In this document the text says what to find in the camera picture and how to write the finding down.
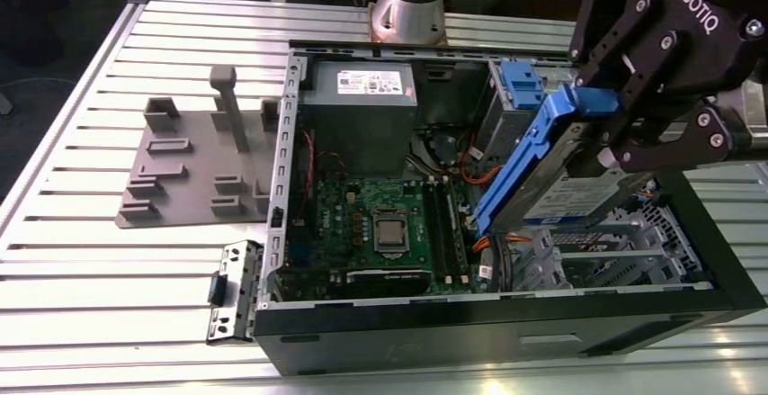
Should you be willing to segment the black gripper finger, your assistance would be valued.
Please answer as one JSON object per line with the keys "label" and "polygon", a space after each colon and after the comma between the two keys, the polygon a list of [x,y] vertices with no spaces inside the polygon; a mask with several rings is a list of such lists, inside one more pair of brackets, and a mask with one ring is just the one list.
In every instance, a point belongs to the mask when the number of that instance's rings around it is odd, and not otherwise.
{"label": "black gripper finger", "polygon": [[665,92],[681,31],[672,0],[581,0],[571,38],[573,96],[587,112],[679,112]]}
{"label": "black gripper finger", "polygon": [[704,104],[680,136],[653,143],[625,139],[603,148],[599,163],[628,174],[685,171],[753,161],[753,135],[729,107]]}

